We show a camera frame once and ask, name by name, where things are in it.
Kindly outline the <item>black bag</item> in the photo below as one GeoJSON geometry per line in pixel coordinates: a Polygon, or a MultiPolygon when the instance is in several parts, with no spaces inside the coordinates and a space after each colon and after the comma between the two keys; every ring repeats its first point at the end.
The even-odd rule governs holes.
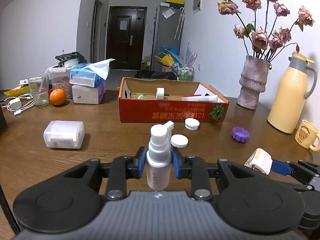
{"type": "Polygon", "coordinates": [[[140,70],[135,75],[135,78],[177,80],[177,76],[174,72],[156,72],[151,70],[140,70]]]}

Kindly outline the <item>pink textured vase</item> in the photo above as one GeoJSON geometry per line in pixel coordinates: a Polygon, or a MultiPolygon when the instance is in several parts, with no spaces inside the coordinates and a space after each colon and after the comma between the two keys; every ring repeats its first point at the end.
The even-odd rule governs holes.
{"type": "Polygon", "coordinates": [[[266,89],[269,67],[268,61],[251,55],[246,56],[239,80],[241,89],[237,104],[246,109],[256,110],[260,93],[264,93],[266,89]]]}

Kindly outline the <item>orange cardboard box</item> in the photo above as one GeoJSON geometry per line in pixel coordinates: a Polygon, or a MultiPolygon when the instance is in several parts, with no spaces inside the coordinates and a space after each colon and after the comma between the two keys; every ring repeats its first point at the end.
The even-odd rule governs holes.
{"type": "Polygon", "coordinates": [[[200,122],[222,122],[229,101],[201,82],[178,80],[147,80],[122,78],[119,91],[119,116],[121,122],[164,123],[195,118],[200,122]],[[156,99],[156,89],[163,87],[164,99],[156,99]],[[139,100],[137,93],[148,98],[139,100]],[[218,102],[187,102],[183,96],[217,95],[218,102]]]}

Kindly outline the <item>white spray bottle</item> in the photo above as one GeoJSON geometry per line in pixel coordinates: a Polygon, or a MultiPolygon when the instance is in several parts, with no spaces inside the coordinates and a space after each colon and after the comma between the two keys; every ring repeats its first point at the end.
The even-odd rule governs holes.
{"type": "Polygon", "coordinates": [[[155,191],[162,191],[169,185],[172,153],[171,132],[174,123],[153,125],[150,129],[150,140],[146,153],[147,182],[155,191]]]}

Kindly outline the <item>cream bear mug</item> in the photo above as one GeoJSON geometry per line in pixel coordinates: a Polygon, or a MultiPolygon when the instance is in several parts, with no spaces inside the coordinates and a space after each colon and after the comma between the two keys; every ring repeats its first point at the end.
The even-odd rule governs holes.
{"type": "Polygon", "coordinates": [[[307,120],[302,120],[297,129],[295,140],[300,146],[314,152],[319,152],[319,144],[314,145],[315,141],[319,141],[319,129],[307,120]]]}

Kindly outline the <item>white tape roll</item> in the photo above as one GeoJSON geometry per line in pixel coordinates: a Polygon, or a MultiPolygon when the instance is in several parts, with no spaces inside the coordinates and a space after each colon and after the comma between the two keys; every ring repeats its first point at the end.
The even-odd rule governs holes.
{"type": "Polygon", "coordinates": [[[156,99],[157,100],[163,100],[164,99],[164,93],[165,93],[165,90],[163,87],[158,87],[156,89],[156,99]]]}

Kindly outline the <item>dried pink roses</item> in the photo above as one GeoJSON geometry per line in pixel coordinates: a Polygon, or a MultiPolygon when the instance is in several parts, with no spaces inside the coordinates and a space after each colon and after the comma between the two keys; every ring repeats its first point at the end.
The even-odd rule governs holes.
{"type": "Polygon", "coordinates": [[[252,55],[254,58],[262,59],[267,62],[272,62],[284,48],[295,45],[296,53],[299,53],[298,43],[293,43],[292,29],[294,26],[298,26],[301,31],[306,26],[313,26],[315,22],[312,14],[306,7],[299,8],[298,16],[289,28],[279,27],[275,28],[277,19],[280,17],[287,17],[290,14],[289,9],[283,4],[279,3],[279,0],[265,0],[265,19],[264,25],[259,26],[257,20],[257,11],[262,9],[261,0],[241,0],[245,4],[245,7],[254,14],[254,20],[250,23],[245,23],[241,18],[239,6],[232,0],[222,0],[217,2],[217,9],[220,15],[235,15],[239,21],[239,25],[235,25],[233,28],[234,34],[238,39],[243,40],[247,55],[252,55]],[[250,54],[246,40],[249,40],[253,53],[250,54]]]}

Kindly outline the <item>grey refrigerator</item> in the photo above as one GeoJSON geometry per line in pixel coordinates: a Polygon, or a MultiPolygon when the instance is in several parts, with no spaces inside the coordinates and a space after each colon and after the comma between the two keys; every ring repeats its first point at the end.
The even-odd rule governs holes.
{"type": "Polygon", "coordinates": [[[156,9],[155,26],[153,31],[151,70],[160,72],[162,67],[155,56],[161,56],[165,51],[163,46],[172,48],[177,53],[180,52],[181,44],[181,13],[183,7],[166,7],[159,5],[156,9]]]}

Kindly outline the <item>white round lid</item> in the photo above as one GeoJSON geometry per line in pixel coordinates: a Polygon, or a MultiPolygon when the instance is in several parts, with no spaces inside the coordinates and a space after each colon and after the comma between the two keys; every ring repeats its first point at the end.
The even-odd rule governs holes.
{"type": "Polygon", "coordinates": [[[175,134],[171,136],[171,145],[177,148],[186,148],[189,140],[182,134],[175,134]]]}

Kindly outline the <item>translucent white plastic box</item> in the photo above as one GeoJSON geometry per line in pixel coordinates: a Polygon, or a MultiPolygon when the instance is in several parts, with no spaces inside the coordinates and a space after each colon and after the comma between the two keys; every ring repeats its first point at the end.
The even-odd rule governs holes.
{"type": "Polygon", "coordinates": [[[84,123],[81,121],[54,120],[43,132],[48,148],[80,149],[85,137],[84,123]]]}

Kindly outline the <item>orange fruit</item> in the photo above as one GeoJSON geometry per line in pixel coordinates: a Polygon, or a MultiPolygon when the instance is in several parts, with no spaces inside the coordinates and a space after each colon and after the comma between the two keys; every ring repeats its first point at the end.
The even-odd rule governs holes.
{"type": "Polygon", "coordinates": [[[63,89],[54,89],[49,95],[49,102],[53,106],[62,106],[66,101],[66,93],[63,89]]]}

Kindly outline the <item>cream thermos jug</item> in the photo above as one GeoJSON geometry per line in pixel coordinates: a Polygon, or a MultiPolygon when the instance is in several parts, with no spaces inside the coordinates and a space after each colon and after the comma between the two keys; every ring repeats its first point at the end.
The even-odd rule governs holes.
{"type": "Polygon", "coordinates": [[[278,86],[268,115],[268,122],[283,133],[292,134],[302,113],[306,99],[317,84],[317,70],[310,67],[314,61],[292,53],[290,64],[278,86]]]}

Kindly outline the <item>white ribbed bottle cap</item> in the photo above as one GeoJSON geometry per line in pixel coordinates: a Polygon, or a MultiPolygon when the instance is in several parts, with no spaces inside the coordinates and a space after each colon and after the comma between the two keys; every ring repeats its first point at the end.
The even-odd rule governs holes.
{"type": "Polygon", "coordinates": [[[185,128],[191,131],[195,131],[195,130],[198,130],[200,126],[200,122],[195,118],[186,118],[184,121],[184,125],[185,125],[185,128]]]}

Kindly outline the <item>clear glass with straw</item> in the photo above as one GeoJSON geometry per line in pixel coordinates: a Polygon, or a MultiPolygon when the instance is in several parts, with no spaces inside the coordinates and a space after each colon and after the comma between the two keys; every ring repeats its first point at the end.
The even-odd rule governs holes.
{"type": "Polygon", "coordinates": [[[30,92],[36,107],[46,107],[49,104],[49,69],[38,76],[28,79],[30,92]]]}

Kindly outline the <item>purple ribbed lid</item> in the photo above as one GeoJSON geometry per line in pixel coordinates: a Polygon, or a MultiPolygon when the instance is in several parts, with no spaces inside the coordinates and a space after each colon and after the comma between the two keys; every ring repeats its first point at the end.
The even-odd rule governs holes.
{"type": "Polygon", "coordinates": [[[250,138],[250,133],[242,127],[234,127],[232,129],[232,138],[237,142],[246,143],[250,138]]]}

